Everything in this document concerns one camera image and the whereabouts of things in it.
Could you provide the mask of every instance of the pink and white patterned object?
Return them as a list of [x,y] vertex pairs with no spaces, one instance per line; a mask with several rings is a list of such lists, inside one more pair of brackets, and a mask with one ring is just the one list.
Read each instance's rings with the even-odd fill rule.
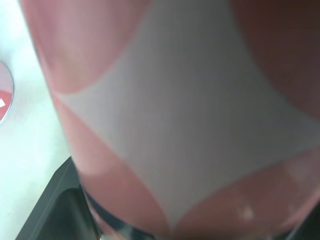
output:
[[88,194],[169,239],[297,225],[320,199],[320,3],[305,2],[22,0]]
[[13,91],[11,74],[6,65],[0,61],[0,121],[10,108]]

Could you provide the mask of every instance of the red circular sticker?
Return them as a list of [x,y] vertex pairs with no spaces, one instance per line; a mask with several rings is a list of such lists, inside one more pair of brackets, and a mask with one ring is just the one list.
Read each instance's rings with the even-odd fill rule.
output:
[[14,87],[11,74],[8,68],[0,62],[0,122],[10,108],[13,92]]

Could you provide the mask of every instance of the pink curved shape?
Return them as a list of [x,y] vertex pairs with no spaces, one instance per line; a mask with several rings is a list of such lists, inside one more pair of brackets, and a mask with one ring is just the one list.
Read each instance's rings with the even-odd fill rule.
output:
[[12,93],[0,90],[0,100],[1,99],[3,100],[5,106],[0,107],[0,121],[5,116],[5,114],[7,113],[10,107],[11,100],[12,100]]
[[320,2],[231,0],[257,64],[297,108],[320,118]]
[[22,0],[51,89],[74,93],[98,81],[133,38],[150,2]]
[[54,103],[86,191],[124,222],[168,236],[166,216],[144,183],[78,116],[57,98]]
[[320,147],[225,187],[182,218],[175,238],[229,240],[289,230],[320,199],[319,159]]

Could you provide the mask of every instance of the white arrow symbol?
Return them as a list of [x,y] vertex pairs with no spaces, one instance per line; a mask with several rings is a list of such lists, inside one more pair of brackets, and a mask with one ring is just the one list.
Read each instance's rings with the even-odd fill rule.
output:
[[6,104],[2,98],[0,98],[0,108],[4,107]]

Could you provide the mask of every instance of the white table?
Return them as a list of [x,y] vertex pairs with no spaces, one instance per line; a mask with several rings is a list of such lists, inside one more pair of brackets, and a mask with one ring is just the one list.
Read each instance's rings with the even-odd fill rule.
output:
[[15,88],[0,123],[0,240],[14,240],[70,152],[16,0],[0,0],[0,60]]

